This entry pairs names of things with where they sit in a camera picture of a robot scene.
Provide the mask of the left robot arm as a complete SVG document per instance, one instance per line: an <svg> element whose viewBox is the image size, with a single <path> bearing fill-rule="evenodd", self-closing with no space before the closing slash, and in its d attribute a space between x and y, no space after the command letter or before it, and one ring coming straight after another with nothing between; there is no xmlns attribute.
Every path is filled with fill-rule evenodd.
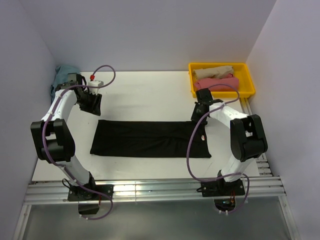
<svg viewBox="0 0 320 240"><path fill-rule="evenodd" d="M70 180L71 186L81 185L79 194L86 200L95 198L98 188L92 174L75 155L76 145L67 120L74 105L78 105L81 111L100 116L102 95L99 88L103 84L93 75L86 82L81 74L68 74L67 82L55 88L48 112L30 126L38 158L58 167Z"/></svg>

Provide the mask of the black t-shirt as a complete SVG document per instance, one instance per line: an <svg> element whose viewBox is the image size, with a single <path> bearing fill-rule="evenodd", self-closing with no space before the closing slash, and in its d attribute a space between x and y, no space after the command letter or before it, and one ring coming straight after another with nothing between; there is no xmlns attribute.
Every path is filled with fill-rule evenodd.
<svg viewBox="0 0 320 240"><path fill-rule="evenodd" d="M193 121L112 121L99 120L90 154L104 157L184 158ZM204 125L200 125L190 158L210 158Z"/></svg>

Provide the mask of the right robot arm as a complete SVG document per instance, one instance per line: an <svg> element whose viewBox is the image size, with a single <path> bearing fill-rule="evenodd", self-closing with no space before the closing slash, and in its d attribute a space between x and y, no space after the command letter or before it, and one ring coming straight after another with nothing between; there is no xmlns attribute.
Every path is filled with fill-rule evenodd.
<svg viewBox="0 0 320 240"><path fill-rule="evenodd" d="M215 120L229 128L231 156L227 164L218 172L212 181L216 183L217 191L222 195L229 194L234 188L234 182L244 176L244 171L253 162L268 150L268 143L263 128L263 123L257 114L248 115L228 106L232 101L214 99L209 88L195 92L197 102L191 116L196 122L191 134L187 152L187 170L195 180L205 182L205 179L193 175L190 167L191 146L195 134L201 124L207 122L212 116Z"/></svg>

